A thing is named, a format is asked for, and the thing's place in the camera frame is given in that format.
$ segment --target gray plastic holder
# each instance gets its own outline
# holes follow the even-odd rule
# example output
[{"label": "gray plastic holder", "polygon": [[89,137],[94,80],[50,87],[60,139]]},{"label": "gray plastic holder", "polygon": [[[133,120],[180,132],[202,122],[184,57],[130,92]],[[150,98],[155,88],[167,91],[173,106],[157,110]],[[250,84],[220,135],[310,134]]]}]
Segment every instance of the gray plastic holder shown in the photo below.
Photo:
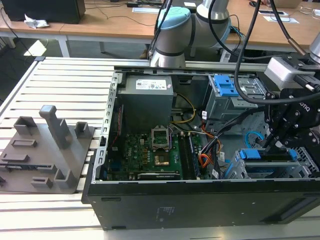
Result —
[{"label": "gray plastic holder", "polygon": [[56,107],[39,114],[47,124],[21,116],[17,133],[0,155],[0,191],[72,194],[76,191],[94,127],[56,117]]}]

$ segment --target black computer case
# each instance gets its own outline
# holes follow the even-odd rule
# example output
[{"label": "black computer case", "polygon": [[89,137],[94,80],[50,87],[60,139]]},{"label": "black computer case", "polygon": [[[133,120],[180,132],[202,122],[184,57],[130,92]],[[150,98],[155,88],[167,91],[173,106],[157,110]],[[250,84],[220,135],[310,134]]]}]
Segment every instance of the black computer case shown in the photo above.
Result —
[{"label": "black computer case", "polygon": [[84,0],[2,0],[5,13],[11,21],[32,19],[78,24],[85,14]]}]

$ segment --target yellow cable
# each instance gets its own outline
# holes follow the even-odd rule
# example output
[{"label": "yellow cable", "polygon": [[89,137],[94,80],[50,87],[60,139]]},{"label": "yellow cable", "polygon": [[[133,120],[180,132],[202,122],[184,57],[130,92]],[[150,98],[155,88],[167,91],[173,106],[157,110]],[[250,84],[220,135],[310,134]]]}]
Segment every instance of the yellow cable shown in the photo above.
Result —
[{"label": "yellow cable", "polygon": [[191,118],[189,118],[189,119],[187,119],[187,120],[171,121],[170,123],[172,123],[172,124],[186,124],[186,123],[189,123],[189,122],[191,122],[191,121],[195,118],[195,116],[196,116],[196,109],[195,109],[194,105],[193,105],[185,96],[183,96],[183,95],[180,94],[180,93],[177,93],[177,96],[181,96],[184,100],[186,100],[186,101],[191,105],[191,107],[192,107],[192,109],[193,109],[193,114],[192,114]]}]

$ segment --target open computer tower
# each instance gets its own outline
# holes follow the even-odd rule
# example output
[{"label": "open computer tower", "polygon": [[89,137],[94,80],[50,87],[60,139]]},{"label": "open computer tower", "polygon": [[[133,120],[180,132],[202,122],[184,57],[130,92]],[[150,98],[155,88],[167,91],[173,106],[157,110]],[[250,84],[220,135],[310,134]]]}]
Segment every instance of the open computer tower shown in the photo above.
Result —
[{"label": "open computer tower", "polygon": [[[239,82],[251,97],[264,98],[274,88],[265,78],[247,67]],[[228,68],[116,68],[83,203],[92,205],[104,230],[293,221],[320,204],[317,153],[301,146],[262,156],[260,137],[247,133],[269,134],[263,112],[219,137],[214,164],[199,163],[210,141],[204,132],[214,135],[259,107],[239,98]]]}]

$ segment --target power supply label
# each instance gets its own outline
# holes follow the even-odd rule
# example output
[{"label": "power supply label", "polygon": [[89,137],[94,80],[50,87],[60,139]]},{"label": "power supply label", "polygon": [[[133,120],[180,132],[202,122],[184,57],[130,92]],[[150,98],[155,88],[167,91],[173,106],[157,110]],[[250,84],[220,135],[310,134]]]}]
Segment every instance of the power supply label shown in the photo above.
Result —
[{"label": "power supply label", "polygon": [[167,90],[166,80],[138,79],[135,83],[137,90]]}]

